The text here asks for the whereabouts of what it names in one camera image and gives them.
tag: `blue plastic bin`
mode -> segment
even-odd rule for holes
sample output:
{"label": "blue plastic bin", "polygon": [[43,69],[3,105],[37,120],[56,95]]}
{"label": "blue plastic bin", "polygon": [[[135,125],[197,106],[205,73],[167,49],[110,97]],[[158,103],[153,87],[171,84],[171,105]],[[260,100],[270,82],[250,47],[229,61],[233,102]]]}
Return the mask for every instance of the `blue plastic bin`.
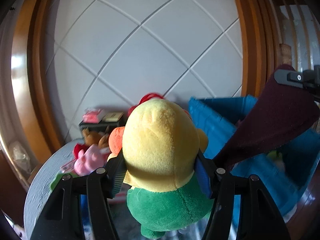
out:
{"label": "blue plastic bin", "polygon": [[[192,120],[209,138],[209,145],[204,152],[206,158],[212,159],[220,152],[235,132],[236,122],[244,119],[256,101],[252,96],[190,99]],[[316,170],[320,159],[320,135],[309,129],[279,150],[283,154],[285,172],[278,170],[265,154],[260,154],[238,163],[231,173],[241,177],[257,174],[284,216],[300,200]],[[240,197],[236,196],[233,218],[236,227],[239,209]]]}

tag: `yellow plush toy in bin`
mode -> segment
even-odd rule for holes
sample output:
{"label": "yellow plush toy in bin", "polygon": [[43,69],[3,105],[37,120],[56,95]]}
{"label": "yellow plush toy in bin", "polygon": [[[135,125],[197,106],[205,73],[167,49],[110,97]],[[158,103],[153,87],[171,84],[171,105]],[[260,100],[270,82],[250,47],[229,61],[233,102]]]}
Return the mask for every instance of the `yellow plush toy in bin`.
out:
{"label": "yellow plush toy in bin", "polygon": [[194,174],[197,153],[207,145],[204,132],[175,103],[153,99],[133,110],[122,137],[124,183],[132,185],[127,205],[143,236],[160,238],[211,211],[213,200],[201,192]]}

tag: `metal screw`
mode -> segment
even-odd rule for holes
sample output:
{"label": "metal screw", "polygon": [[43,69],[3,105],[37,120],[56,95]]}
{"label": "metal screw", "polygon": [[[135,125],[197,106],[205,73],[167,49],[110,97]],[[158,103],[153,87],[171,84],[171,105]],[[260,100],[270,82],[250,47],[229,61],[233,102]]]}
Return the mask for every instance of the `metal screw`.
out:
{"label": "metal screw", "polygon": [[96,170],[96,173],[98,173],[98,174],[103,174],[103,173],[105,173],[106,172],[106,169],[105,168],[98,168],[97,170]]}
{"label": "metal screw", "polygon": [[252,174],[252,175],[250,176],[250,179],[252,179],[253,181],[258,181],[258,180],[259,180],[259,177],[258,177],[257,175],[255,175],[255,174]]}
{"label": "metal screw", "polygon": [[62,176],[62,179],[63,180],[68,180],[68,179],[70,179],[71,178],[71,175],[70,174],[66,174],[66,175],[63,175]]}
{"label": "metal screw", "polygon": [[226,170],[224,168],[217,168],[217,173],[218,174],[225,174]]}

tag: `round table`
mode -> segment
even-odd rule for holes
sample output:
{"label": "round table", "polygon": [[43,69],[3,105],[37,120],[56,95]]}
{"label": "round table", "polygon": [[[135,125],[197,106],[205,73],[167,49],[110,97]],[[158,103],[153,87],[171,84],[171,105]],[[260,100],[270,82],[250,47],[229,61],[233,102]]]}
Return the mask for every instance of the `round table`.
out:
{"label": "round table", "polygon": [[30,239],[36,220],[51,193],[50,184],[61,173],[60,167],[71,161],[76,143],[84,143],[82,139],[67,143],[53,154],[38,171],[29,188],[24,204],[23,221],[27,239]]}

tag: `clear plastic bag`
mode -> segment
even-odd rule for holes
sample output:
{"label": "clear plastic bag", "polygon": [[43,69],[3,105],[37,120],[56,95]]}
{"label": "clear plastic bag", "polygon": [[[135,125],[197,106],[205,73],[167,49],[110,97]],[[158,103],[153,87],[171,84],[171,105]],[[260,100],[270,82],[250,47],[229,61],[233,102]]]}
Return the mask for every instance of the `clear plastic bag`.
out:
{"label": "clear plastic bag", "polygon": [[32,172],[30,157],[21,143],[18,141],[11,143],[9,146],[9,151],[13,162],[19,167],[19,169],[30,175]]}

